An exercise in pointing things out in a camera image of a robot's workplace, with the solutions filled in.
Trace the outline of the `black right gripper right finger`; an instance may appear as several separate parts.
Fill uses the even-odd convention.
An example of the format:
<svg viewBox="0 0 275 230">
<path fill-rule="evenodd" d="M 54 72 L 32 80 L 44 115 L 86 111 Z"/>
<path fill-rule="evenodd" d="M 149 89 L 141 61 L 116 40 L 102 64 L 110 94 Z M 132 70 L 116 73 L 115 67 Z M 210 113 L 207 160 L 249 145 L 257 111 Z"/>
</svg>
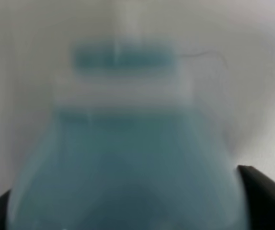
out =
<svg viewBox="0 0 275 230">
<path fill-rule="evenodd" d="M 252 166 L 239 165 L 252 230 L 275 230 L 275 181 Z"/>
</svg>

